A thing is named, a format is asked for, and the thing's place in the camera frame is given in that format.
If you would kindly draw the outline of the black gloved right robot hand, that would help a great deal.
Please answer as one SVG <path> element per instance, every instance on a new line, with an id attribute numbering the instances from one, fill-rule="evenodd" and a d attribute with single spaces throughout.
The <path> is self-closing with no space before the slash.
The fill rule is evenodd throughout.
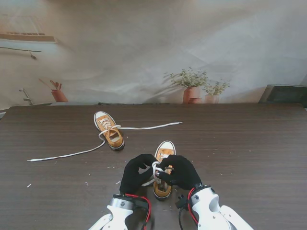
<path id="1" fill-rule="evenodd" d="M 164 169 L 169 165 L 174 168 L 171 174 L 159 172 L 157 175 L 159 179 L 166 182 L 168 185 L 177 185 L 181 189 L 191 190 L 192 188 L 198 187 L 202 184 L 196 169 L 187 158 L 181 155 L 169 155 L 161 161 L 160 168 Z"/>

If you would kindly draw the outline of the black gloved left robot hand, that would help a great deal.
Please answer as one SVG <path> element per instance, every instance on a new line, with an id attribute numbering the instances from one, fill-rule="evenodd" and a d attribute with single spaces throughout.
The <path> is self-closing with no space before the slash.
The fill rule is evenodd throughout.
<path id="1" fill-rule="evenodd" d="M 135 194 L 153 175 L 152 154 L 141 154 L 130 160 L 124 168 L 119 191 L 121 194 Z"/>

